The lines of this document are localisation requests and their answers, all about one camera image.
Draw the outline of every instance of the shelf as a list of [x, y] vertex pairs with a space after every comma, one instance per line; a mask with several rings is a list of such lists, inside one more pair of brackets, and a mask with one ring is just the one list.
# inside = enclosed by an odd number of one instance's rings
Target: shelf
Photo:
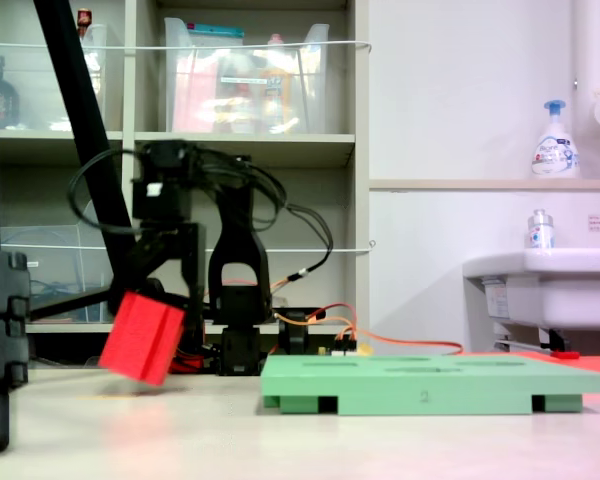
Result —
[[251, 155], [268, 168], [341, 168], [347, 166], [355, 135], [223, 135], [213, 133], [138, 132], [137, 142], [186, 140], [234, 155]]
[[520, 179], [520, 180], [411, 180], [376, 179], [369, 181], [371, 191], [467, 190], [467, 191], [600, 191], [594, 179]]
[[[27, 333], [109, 333], [113, 328], [111, 323], [29, 323], [26, 325]], [[223, 325], [207, 325], [208, 335], [220, 335]], [[309, 327], [311, 335], [336, 335], [342, 331], [344, 325], [313, 325]], [[278, 325], [260, 325], [263, 335], [277, 335]]]
[[[112, 146], [120, 146], [122, 132], [107, 132]], [[78, 167], [72, 132], [0, 130], [0, 165]]]
[[213, 10], [346, 10], [348, 0], [158, 0], [162, 8]]

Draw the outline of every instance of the plastic storage bin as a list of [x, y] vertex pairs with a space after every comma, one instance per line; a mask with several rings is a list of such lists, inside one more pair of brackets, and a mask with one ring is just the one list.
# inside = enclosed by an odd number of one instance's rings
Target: plastic storage bin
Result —
[[[109, 130], [122, 118], [123, 55], [98, 47], [112, 42], [105, 25], [92, 25], [83, 49], [98, 105]], [[0, 47], [0, 129], [71, 131], [46, 48]]]
[[[91, 204], [86, 215], [95, 218]], [[32, 307], [109, 285], [113, 278], [101, 233], [83, 223], [2, 227], [0, 239], [3, 250], [22, 252], [27, 256]], [[104, 303], [57, 315], [49, 320], [56, 323], [110, 321]]]
[[[324, 45], [196, 50], [182, 20], [166, 18], [165, 29], [167, 46], [183, 47], [167, 50], [167, 131], [325, 133]], [[328, 30], [314, 25], [307, 42]]]

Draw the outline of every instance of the white table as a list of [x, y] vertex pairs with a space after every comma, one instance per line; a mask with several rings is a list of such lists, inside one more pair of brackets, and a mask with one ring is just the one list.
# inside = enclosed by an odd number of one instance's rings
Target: white table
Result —
[[0, 480], [600, 480], [600, 395], [583, 414], [280, 416], [258, 378], [31, 377]]

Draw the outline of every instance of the red object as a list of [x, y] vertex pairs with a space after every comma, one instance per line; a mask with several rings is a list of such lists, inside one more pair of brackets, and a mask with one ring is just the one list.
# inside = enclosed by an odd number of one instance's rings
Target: red object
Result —
[[577, 360], [580, 358], [580, 352], [551, 352], [551, 356], [558, 360]]
[[576, 359], [562, 359], [545, 355], [539, 352], [516, 352], [516, 353], [464, 353], [463, 355], [520, 355], [522, 357], [542, 360], [543, 362], [557, 363], [567, 367], [581, 368], [592, 372], [600, 372], [600, 356], [581, 356]]
[[99, 365], [162, 385], [182, 336], [184, 311], [137, 293], [125, 294]]
[[199, 373], [204, 368], [202, 355], [188, 355], [179, 353], [171, 362], [169, 373]]

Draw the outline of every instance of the green board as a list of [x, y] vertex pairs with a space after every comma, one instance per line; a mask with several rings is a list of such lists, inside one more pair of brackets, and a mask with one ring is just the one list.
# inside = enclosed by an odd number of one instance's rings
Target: green board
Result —
[[580, 412], [600, 373], [524, 357], [273, 355], [264, 406], [281, 413], [488, 415]]

